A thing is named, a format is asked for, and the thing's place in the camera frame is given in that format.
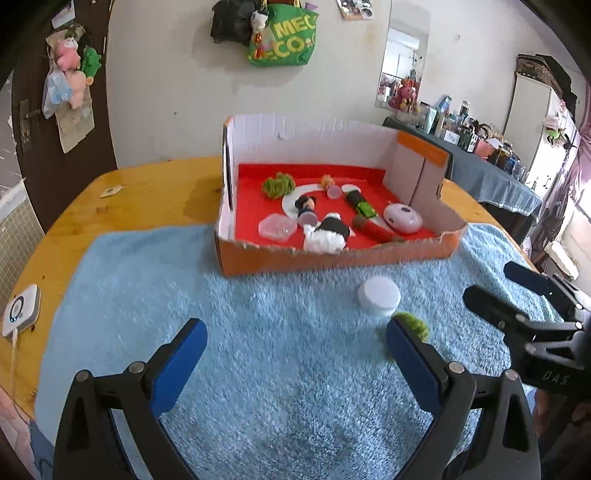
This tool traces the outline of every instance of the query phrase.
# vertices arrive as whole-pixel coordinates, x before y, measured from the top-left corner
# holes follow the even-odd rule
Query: human hand
[[[532,419],[534,421],[535,435],[538,438],[544,434],[545,428],[548,426],[548,422],[550,421],[548,413],[556,401],[556,395],[550,395],[541,389],[535,391],[535,407]],[[591,403],[580,403],[574,409],[571,421],[577,423],[584,420],[587,416],[591,416]]]

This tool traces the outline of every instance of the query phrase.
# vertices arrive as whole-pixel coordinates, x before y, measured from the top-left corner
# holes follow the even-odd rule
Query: green shopping bag
[[[307,65],[316,45],[318,14],[294,5],[262,3],[269,18],[262,32],[254,32],[248,47],[248,60],[259,67]]]

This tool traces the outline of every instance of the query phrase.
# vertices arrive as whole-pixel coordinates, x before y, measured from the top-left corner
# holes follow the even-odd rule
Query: blue gripper pad
[[[550,279],[523,267],[516,262],[509,262],[503,268],[505,276],[515,283],[522,285],[538,295],[547,295],[550,292]]]
[[[441,403],[439,402],[437,378],[395,319],[388,323],[386,343],[413,392],[418,406],[422,410],[430,412],[434,417],[439,416]]]
[[[181,330],[172,343],[177,342],[181,334],[185,334],[184,339],[180,339],[179,345],[170,354],[154,380],[150,408],[156,418],[174,407],[207,346],[205,323],[197,320],[188,333],[184,332],[186,327]]]

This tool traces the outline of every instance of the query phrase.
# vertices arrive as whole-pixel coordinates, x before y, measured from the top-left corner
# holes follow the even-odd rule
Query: red paper lining
[[[278,245],[281,247],[295,247],[302,249],[304,234],[298,228],[287,242],[277,242],[258,233],[258,224],[272,213],[285,215],[281,199],[269,200],[262,191],[262,184],[268,177],[275,177],[277,172],[292,175],[296,186],[320,183],[323,175],[330,175],[338,186],[354,184],[361,189],[362,195],[374,207],[380,216],[390,203],[399,203],[399,200],[382,184],[385,170],[365,167],[348,167],[342,165],[318,165],[318,164],[241,164],[238,166],[238,193],[236,199],[236,240],[252,242],[257,245]],[[327,213],[337,212],[341,220],[349,226],[353,225],[353,218],[357,213],[345,200],[330,200],[326,192],[311,192],[317,198],[316,215],[322,220]],[[378,242],[353,229],[355,236],[350,236],[347,248],[361,249],[378,245]],[[423,228],[412,235],[400,236],[409,240],[435,238],[437,235]]]

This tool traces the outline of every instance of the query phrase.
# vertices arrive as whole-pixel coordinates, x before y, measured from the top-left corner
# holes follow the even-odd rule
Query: blue tablecloth
[[[122,372],[195,317],[207,325],[207,348],[161,421],[200,479],[389,480],[432,416],[384,348],[388,318],[359,308],[360,283],[392,278],[400,310],[428,324],[446,361],[496,376],[510,366],[509,351],[497,328],[465,308],[466,287],[477,283],[534,320],[558,320],[545,298],[505,278],[510,260],[525,264],[499,229],[471,224],[445,260],[225,278],[209,225],[101,236],[53,319],[39,429],[55,441],[77,371]],[[121,412],[113,414],[138,478],[149,478]],[[471,414],[457,452],[476,422]]]
[[[396,119],[387,118],[384,126],[418,135],[449,152],[452,161],[450,180],[466,190],[479,203],[490,203],[526,217],[531,216],[533,223],[539,220],[542,199],[507,172],[483,161],[474,153],[468,153],[457,145],[435,135],[426,134]]]

